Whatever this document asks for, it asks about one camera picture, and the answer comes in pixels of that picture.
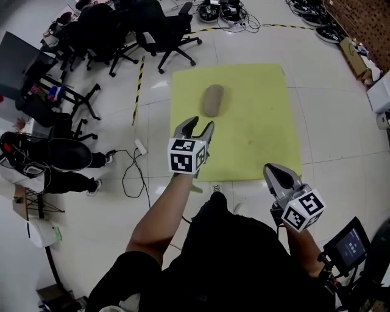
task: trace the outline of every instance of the floor tape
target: floor tape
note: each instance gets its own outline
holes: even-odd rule
[[[271,26],[275,26],[275,27],[290,27],[290,28],[301,28],[301,29],[314,30],[313,28],[310,28],[310,27],[293,26],[293,25],[281,25],[281,24],[262,24],[261,26],[264,26],[264,27],[271,27]],[[201,30],[190,32],[190,34],[196,34],[198,32],[208,32],[209,30],[216,30],[216,29],[230,29],[230,28],[229,27],[210,27],[210,28],[204,28],[204,29],[201,29]]]
[[[134,113],[133,113],[132,126],[134,126],[135,117],[137,116],[138,100],[140,99],[140,90],[141,90],[142,73],[144,71],[144,63],[145,63],[145,56],[142,56],[140,75],[138,76],[138,87],[136,89],[136,99],[135,99],[135,107],[134,107]]]

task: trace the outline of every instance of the small display screen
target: small display screen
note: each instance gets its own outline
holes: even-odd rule
[[[366,252],[366,248],[364,248],[363,242],[355,229],[336,244],[336,249],[347,266],[353,264]]]

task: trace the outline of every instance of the white tile floor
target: white tile floor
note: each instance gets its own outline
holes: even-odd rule
[[[172,2],[163,0],[162,5],[169,11]],[[304,26],[283,1],[246,0],[245,5],[261,23]],[[194,19],[193,30],[205,27],[210,25]],[[360,218],[372,236],[390,216],[389,144],[386,133],[376,127],[361,84],[337,48],[320,41],[310,30],[281,27],[262,27],[257,34],[214,30],[197,36],[203,45],[185,46],[197,66],[276,62],[283,67],[299,136],[303,179],[318,189],[328,205],[319,222],[310,228],[315,240],[323,245],[354,216]],[[142,55],[142,49],[132,54],[138,59]],[[157,64],[161,55],[145,55],[135,130],[131,122],[139,65],[122,61],[117,76],[111,78],[105,66],[94,66],[88,72],[81,64],[68,82],[78,91],[86,91],[96,82],[102,87],[93,104],[102,120],[91,120],[85,114],[90,121],[87,132],[99,135],[97,142],[88,142],[92,150],[133,151],[135,137],[147,147],[149,153],[139,158],[139,164],[153,203],[169,182],[166,146],[172,73],[191,67],[173,53],[164,66],[165,74],[160,75]],[[84,170],[88,176],[103,179],[102,190],[96,197],[69,193],[55,199],[66,213],[52,216],[63,234],[63,241],[55,246],[53,254],[66,286],[76,294],[89,294],[124,250],[134,226],[147,211],[145,192],[138,199],[127,198],[123,193],[121,177],[128,165],[129,159],[122,153],[107,168]],[[204,193],[190,195],[187,218],[194,216],[210,196],[209,183],[197,185]],[[125,186],[130,194],[139,192],[141,180],[135,169],[128,172]],[[251,217],[274,226],[269,213],[273,198],[264,181],[224,182],[223,187],[229,209],[243,202]],[[187,230],[188,224],[182,222],[173,240],[176,246],[183,244]],[[177,249],[170,247],[164,267],[178,254]]]

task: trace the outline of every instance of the white sneaker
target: white sneaker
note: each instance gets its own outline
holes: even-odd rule
[[[239,203],[239,204],[237,204],[236,207],[234,207],[233,214],[237,215],[237,216],[247,217],[248,216],[248,209],[244,204]]]
[[[215,192],[221,192],[222,194],[224,193],[222,191],[222,184],[220,184],[218,182],[211,183],[211,193],[215,193]]]
[[[105,165],[104,166],[107,166],[109,163],[112,163],[114,161],[114,155],[111,154],[111,155],[106,155],[105,156]]]
[[[87,192],[87,196],[89,196],[89,197],[95,196],[95,195],[98,193],[99,188],[102,187],[102,184],[103,184],[103,183],[102,183],[102,180],[101,180],[101,179],[97,179],[95,182],[96,182],[96,190],[93,191],[93,192]]]

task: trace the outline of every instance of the black office chair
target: black office chair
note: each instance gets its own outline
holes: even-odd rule
[[[66,138],[48,140],[5,132],[0,137],[0,150],[1,160],[6,158],[11,167],[30,178],[39,176],[48,167],[60,172],[78,171],[92,162],[92,153],[86,145]]]
[[[69,47],[71,51],[69,57],[63,61],[62,70],[69,64],[69,70],[73,71],[73,64],[78,57],[85,60],[87,46],[84,42],[79,23],[71,22],[61,29],[60,44]]]
[[[88,121],[81,119],[77,125],[77,130],[72,131],[72,118],[67,113],[55,113],[51,107],[45,103],[39,96],[31,95],[25,98],[20,98],[15,101],[17,110],[21,110],[26,115],[32,117],[42,127],[51,127],[50,138],[69,138],[76,141],[83,141],[87,138],[96,140],[98,136],[94,133],[80,136],[82,134],[81,127]]]
[[[130,46],[126,45],[126,36],[129,34],[130,29],[127,23],[123,23],[119,19],[119,11],[112,10],[108,14],[107,19],[107,27],[104,31],[90,27],[83,29],[83,35],[89,51],[87,70],[91,70],[92,62],[102,62],[109,66],[112,60],[110,76],[115,77],[114,69],[119,59],[126,59],[134,64],[138,63],[138,60],[134,60],[126,55],[138,43]]]
[[[128,10],[122,12],[122,19],[130,21],[131,28],[136,33],[137,43],[150,52],[152,56],[156,53],[165,52],[163,59],[158,65],[158,72],[163,74],[162,66],[172,51],[184,56],[195,66],[195,61],[179,46],[196,41],[202,44],[199,38],[185,38],[183,36],[191,32],[192,15],[188,14],[192,3],[187,2],[177,16],[165,16],[160,3],[157,0],[142,0],[130,2]],[[149,33],[154,43],[148,43],[145,33]]]

